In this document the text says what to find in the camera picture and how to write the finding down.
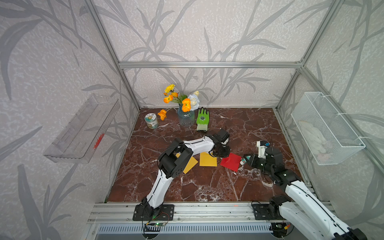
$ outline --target metal vent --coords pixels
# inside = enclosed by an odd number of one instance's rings
[[[168,223],[165,227],[149,227],[160,233],[270,233],[270,223]],[[98,234],[139,234],[140,223],[101,224]]]

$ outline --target yellow flower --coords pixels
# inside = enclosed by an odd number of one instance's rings
[[[182,103],[183,103],[183,107],[182,107],[183,112],[188,112],[191,110],[191,100],[189,98],[184,99]]]
[[[173,90],[175,88],[175,84],[171,84],[171,85],[169,85],[167,88],[166,88],[166,90],[165,90],[165,92],[166,93],[169,93],[171,90]]]
[[[168,97],[164,98],[164,102],[165,103],[169,103],[172,100],[173,100],[173,96],[172,95],[169,95]]]
[[[164,109],[161,109],[161,111],[158,113],[158,115],[160,116],[162,121],[164,121],[164,118],[167,117],[166,113],[167,113],[167,111]]]

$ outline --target wire mesh basket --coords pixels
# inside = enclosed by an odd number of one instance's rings
[[[321,92],[306,92],[291,114],[319,165],[339,164],[364,142]]]

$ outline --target black bracket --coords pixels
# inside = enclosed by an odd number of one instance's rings
[[[252,204],[255,220],[283,220],[281,216],[272,216],[269,212],[269,204]]]
[[[163,221],[163,222],[172,221],[174,210],[175,210],[175,205],[173,204],[161,205],[160,212],[162,213],[154,221]],[[151,214],[151,213],[147,213],[147,211],[144,210],[144,207],[142,204],[136,205],[132,220],[148,222],[149,220],[152,220],[152,216],[148,214]]]

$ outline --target orange paper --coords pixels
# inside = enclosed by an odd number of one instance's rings
[[[217,167],[217,157],[212,157],[207,152],[200,153],[200,166]]]
[[[189,172],[189,170],[191,170],[196,164],[197,164],[197,160],[194,157],[191,157],[189,159],[189,162],[187,163],[187,166],[184,168],[183,173],[186,174],[187,172]]]

